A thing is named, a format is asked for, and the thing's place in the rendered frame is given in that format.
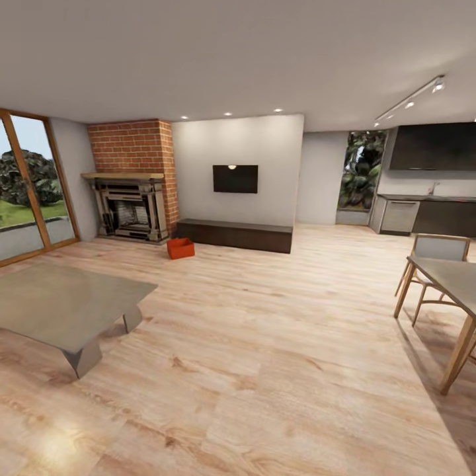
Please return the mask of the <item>storage box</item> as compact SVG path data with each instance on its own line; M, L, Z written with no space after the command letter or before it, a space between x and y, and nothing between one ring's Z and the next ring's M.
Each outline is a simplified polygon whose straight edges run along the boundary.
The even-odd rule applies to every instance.
M167 251L172 260L194 256L194 242L189 238L167 241Z

